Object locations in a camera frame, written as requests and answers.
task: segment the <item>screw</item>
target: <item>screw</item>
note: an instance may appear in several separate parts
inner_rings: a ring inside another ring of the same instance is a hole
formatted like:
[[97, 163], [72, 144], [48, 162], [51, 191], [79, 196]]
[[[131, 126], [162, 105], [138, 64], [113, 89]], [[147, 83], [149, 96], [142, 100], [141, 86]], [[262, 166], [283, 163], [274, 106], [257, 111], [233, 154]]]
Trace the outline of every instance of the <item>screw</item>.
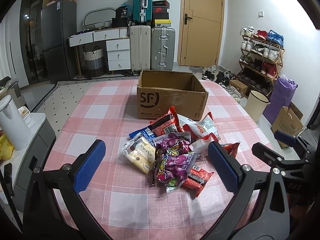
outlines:
[[40, 172], [40, 168], [39, 168], [39, 167], [35, 167], [35, 168], [33, 169], [33, 172], [34, 172], [34, 173], [39, 173], [39, 172]]
[[69, 163], [63, 164], [63, 166], [62, 166], [62, 169], [64, 171], [68, 171], [68, 170], [70, 170], [70, 168], [71, 168], [71, 164], [69, 164]]
[[274, 173], [274, 174], [279, 174], [279, 173], [280, 173], [280, 171], [279, 171], [279, 169], [278, 169], [278, 168], [273, 168], [273, 170], [272, 170], [272, 171], [273, 171], [273, 173]]
[[245, 164], [245, 165], [242, 166], [242, 169], [244, 171], [249, 171], [249, 170], [251, 170], [251, 167], [248, 164]]

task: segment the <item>purple plastic bag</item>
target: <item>purple plastic bag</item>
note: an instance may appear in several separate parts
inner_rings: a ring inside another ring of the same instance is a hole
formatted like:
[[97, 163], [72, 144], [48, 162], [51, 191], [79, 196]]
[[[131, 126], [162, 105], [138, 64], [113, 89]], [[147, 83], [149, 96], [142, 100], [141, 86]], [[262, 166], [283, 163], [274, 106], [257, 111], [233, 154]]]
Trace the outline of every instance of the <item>purple plastic bag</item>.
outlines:
[[273, 124], [283, 106], [289, 106], [298, 85], [288, 80], [286, 76], [278, 77], [273, 92], [270, 96], [270, 104], [263, 111], [263, 115]]

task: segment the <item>tablecloth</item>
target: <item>tablecloth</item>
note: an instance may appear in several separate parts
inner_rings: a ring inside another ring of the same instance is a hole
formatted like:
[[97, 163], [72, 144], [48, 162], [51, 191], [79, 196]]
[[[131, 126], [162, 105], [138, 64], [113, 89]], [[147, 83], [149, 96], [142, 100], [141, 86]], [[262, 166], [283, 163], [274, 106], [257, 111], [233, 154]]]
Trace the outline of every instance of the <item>tablecloth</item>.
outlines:
[[[212, 112], [220, 143], [240, 141], [236, 157], [239, 163], [249, 164], [257, 171], [269, 171], [251, 152], [256, 142], [271, 147], [256, 123], [220, 85], [210, 81], [202, 84], [209, 92], [204, 115]], [[147, 176], [119, 154], [128, 134], [150, 121], [138, 119], [136, 85], [137, 80], [93, 83], [65, 123], [45, 170], [73, 163], [95, 139], [101, 139], [106, 144], [105, 157], [80, 196], [105, 231], [113, 239], [200, 239], [233, 194], [226, 191], [217, 173], [196, 199], [184, 189], [167, 194], [164, 187], [150, 188]], [[215, 171], [206, 159], [196, 164]], [[61, 195], [55, 192], [67, 223], [76, 227]], [[248, 205], [242, 223], [252, 206]]]

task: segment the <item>refrigerator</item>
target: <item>refrigerator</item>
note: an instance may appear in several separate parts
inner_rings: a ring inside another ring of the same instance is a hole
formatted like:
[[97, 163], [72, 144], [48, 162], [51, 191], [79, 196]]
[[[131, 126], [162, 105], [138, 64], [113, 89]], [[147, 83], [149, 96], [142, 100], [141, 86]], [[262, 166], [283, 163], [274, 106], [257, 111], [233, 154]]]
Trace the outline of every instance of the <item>refrigerator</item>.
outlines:
[[44, 59], [52, 83], [75, 78], [76, 56], [68, 37], [76, 34], [75, 2], [60, 0], [41, 10]]

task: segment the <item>white drawer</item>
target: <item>white drawer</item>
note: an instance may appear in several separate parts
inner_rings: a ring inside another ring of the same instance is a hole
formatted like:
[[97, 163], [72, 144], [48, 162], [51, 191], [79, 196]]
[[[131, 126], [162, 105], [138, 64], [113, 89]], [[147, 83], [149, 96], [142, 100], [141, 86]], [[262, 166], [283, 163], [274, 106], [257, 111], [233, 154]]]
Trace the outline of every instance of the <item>white drawer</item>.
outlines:
[[121, 70], [121, 69], [131, 69], [130, 60], [112, 60], [109, 61], [109, 70]]
[[94, 41], [104, 41], [119, 38], [119, 29], [98, 31], [93, 33]]
[[77, 46], [80, 44], [93, 42], [92, 33], [93, 32], [82, 33], [82, 34], [78, 34], [74, 37], [69, 38], [69, 46], [73, 47], [73, 46]]
[[130, 39], [107, 41], [107, 51], [130, 49]]
[[113, 51], [108, 51], [108, 61], [111, 60], [122, 60], [122, 59], [130, 59], [130, 50], [125, 49], [125, 50], [113, 50]]
[[126, 38], [128, 34], [128, 28], [120, 29], [120, 37], [119, 38]]

